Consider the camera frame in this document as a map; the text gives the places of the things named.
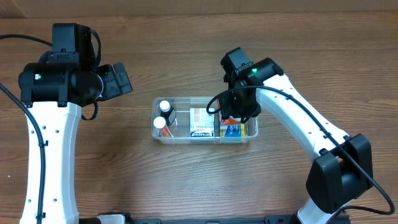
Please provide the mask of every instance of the bottle cap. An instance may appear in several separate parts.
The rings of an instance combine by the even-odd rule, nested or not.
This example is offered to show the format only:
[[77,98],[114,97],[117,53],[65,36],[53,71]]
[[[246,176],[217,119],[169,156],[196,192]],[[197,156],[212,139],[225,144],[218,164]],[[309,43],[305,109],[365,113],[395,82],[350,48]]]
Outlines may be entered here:
[[166,120],[163,117],[157,117],[154,120],[154,126],[157,129],[164,128],[164,126],[166,126]]
[[170,103],[167,100],[164,100],[162,102],[160,102],[160,110],[163,112],[169,112],[171,106]]

